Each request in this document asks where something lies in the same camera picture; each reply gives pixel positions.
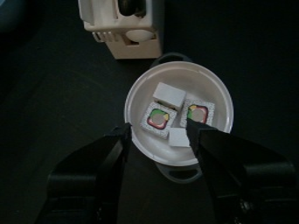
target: dark surface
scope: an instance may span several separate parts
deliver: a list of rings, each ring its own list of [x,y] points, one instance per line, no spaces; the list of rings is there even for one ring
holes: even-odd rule
[[[227,85],[232,134],[299,170],[297,3],[165,1],[164,51],[184,53]],[[124,122],[127,92],[152,60],[113,60],[84,31],[77,1],[29,1],[0,38],[0,222],[33,223],[58,161]],[[168,181],[133,147],[118,223],[213,223],[201,180]]]

